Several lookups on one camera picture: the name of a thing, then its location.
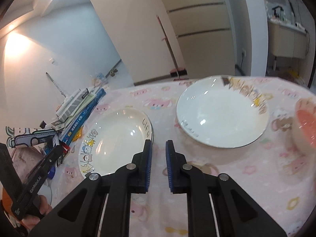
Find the pink tablecloth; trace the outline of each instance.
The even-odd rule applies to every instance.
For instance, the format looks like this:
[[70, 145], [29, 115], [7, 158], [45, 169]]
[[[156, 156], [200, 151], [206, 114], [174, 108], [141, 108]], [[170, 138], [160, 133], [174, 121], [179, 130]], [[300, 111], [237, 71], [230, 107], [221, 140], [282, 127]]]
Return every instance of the pink tablecloth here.
[[[202, 145], [182, 131], [176, 120], [181, 93], [194, 81], [164, 82], [107, 92], [85, 123], [83, 133], [104, 111], [133, 107], [144, 111], [154, 129], [149, 192], [132, 195], [130, 236], [187, 235], [186, 196], [170, 193], [166, 176], [165, 142], [173, 140], [187, 161], [213, 175], [229, 174], [287, 232], [296, 233], [316, 204], [314, 158], [303, 156], [291, 138], [294, 105], [300, 98], [316, 97], [307, 89], [279, 78], [245, 77], [268, 102], [270, 123], [254, 143], [238, 149], [220, 150]], [[82, 139], [71, 144], [51, 182], [52, 206], [58, 204], [82, 180], [78, 153]]]

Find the vanity leg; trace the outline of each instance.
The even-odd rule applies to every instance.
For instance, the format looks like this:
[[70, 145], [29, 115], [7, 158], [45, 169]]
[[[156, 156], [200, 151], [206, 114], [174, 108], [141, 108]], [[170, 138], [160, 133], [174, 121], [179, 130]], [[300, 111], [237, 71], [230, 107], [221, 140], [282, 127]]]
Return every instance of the vanity leg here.
[[277, 69], [277, 57], [274, 56], [274, 63], [273, 63], [273, 71], [275, 71]]

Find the plate rim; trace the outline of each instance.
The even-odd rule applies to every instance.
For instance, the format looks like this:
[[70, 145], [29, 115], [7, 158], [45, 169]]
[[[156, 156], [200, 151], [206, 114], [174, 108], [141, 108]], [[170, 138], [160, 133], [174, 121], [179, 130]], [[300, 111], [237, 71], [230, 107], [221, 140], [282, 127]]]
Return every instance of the plate rim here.
[[[98, 118], [96, 118], [95, 120], [101, 119], [102, 117], [106, 117], [106, 116], [108, 116], [108, 115], [111, 114], [111, 113], [115, 113], [115, 112], [123, 111], [123, 110], [129, 110], [129, 111], [137, 111], [137, 112], [140, 112], [140, 113], [149, 121], [149, 123], [150, 123], [150, 128], [151, 128], [151, 138], [150, 138], [150, 140], [152, 141], [152, 143], [154, 143], [154, 128], [153, 128], [153, 125], [152, 125], [152, 123], [151, 123], [151, 121], [150, 121], [148, 115], [147, 115], [144, 111], [142, 111], [142, 110], [138, 110], [138, 109], [135, 109], [135, 108], [122, 108], [122, 109], [117, 109], [117, 110], [113, 110], [113, 111], [106, 111], [101, 117], [98, 117]], [[89, 174], [89, 172], [88, 172], [88, 173], [84, 173], [84, 172], [81, 171], [81, 169], [80, 169], [80, 161], [79, 161], [79, 160], [80, 160], [80, 156], [79, 156], [79, 155], [80, 155], [80, 150], [81, 150], [81, 148], [82, 148], [82, 144], [83, 144], [83, 143], [84, 143], [84, 142], [82, 141], [82, 142], [80, 143], [80, 147], [79, 147], [79, 153], [78, 153], [78, 167], [79, 167], [79, 171], [80, 171], [81, 175], [82, 175], [83, 178], [85, 179], [85, 178], [86, 178], [86, 175]]]
[[252, 142], [250, 142], [250, 143], [248, 143], [248, 144], [245, 144], [245, 145], [243, 145], [243, 146], [236, 146], [236, 147], [219, 147], [219, 146], [207, 144], [207, 143], [205, 143], [205, 142], [203, 142], [203, 141], [198, 140], [198, 139], [197, 139], [196, 137], [194, 137], [193, 135], [191, 135], [191, 134], [190, 134], [185, 128], [183, 128], [183, 126], [181, 125], [180, 120], [179, 120], [179, 116], [178, 116], [178, 103], [179, 103], [179, 100], [180, 100], [180, 98], [182, 97], [182, 95], [186, 92], [187, 89], [189, 89], [191, 86], [197, 84], [198, 82], [203, 81], [203, 80], [206, 80], [206, 79], [211, 79], [211, 78], [214, 78], [214, 77], [221, 77], [221, 78], [222, 78], [222, 77], [230, 77], [230, 78], [232, 78], [232, 77], [234, 77], [234, 76], [231, 76], [231, 75], [215, 75], [215, 76], [205, 77], [205, 78], [202, 78], [202, 79], [197, 80], [195, 83], [193, 83], [192, 85], [190, 85], [189, 87], [187, 87], [187, 88], [181, 93], [181, 95], [180, 95], [180, 97], [179, 97], [179, 99], [178, 99], [178, 101], [177, 101], [177, 105], [176, 105], [176, 118], [177, 118], [177, 121], [178, 121], [179, 126], [181, 127], [181, 129], [182, 129], [190, 138], [192, 138], [193, 140], [197, 141], [198, 143], [201, 143], [201, 144], [206, 145], [206, 146], [208, 146], [208, 147], [214, 147], [214, 148], [217, 148], [217, 149], [221, 149], [221, 150], [232, 150], [232, 149], [242, 148], [242, 147], [246, 147], [247, 145], [250, 145], [250, 144], [254, 143], [255, 141], [257, 141], [257, 140], [265, 133], [265, 131], [266, 131], [267, 128], [268, 128], [269, 122], [270, 122], [270, 108], [269, 108], [269, 105], [268, 105], [267, 102], [266, 102], [265, 105], [267, 106], [268, 120], [267, 120], [267, 123], [266, 123], [266, 126], [265, 126], [264, 130], [263, 130], [262, 133], [258, 136], [258, 138], [256, 138], [256, 139], [253, 140]]

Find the metal screw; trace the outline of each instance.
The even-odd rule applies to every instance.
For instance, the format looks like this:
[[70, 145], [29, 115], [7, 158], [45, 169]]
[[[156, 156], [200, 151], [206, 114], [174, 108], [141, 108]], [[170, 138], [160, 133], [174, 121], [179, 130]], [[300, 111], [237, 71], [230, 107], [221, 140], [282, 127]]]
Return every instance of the metal screw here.
[[89, 175], [89, 179], [92, 181], [97, 180], [98, 178], [99, 178], [99, 175], [97, 173], [93, 173]]
[[190, 164], [184, 164], [184, 165], [182, 166], [182, 168], [183, 168], [184, 170], [191, 170], [191, 169], [192, 169], [192, 165], [190, 165]]
[[222, 181], [227, 181], [229, 179], [229, 176], [227, 174], [220, 174], [219, 178]]
[[130, 163], [130, 164], [127, 164], [127, 165], [126, 165], [126, 168], [129, 169], [129, 170], [133, 170], [133, 169], [136, 168], [136, 165], [133, 164], [133, 163]]

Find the plate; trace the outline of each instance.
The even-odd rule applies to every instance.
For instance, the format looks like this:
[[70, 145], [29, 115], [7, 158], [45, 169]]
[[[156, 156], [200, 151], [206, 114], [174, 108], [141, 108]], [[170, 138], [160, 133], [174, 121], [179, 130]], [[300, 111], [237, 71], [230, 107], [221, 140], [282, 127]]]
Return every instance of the plate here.
[[176, 112], [179, 125], [190, 137], [225, 149], [254, 142], [269, 122], [264, 95], [231, 76], [197, 81], [180, 96]]
[[81, 174], [84, 177], [89, 172], [114, 173], [143, 151], [146, 139], [153, 140], [153, 130], [142, 111], [126, 108], [104, 114], [94, 122], [80, 146]]

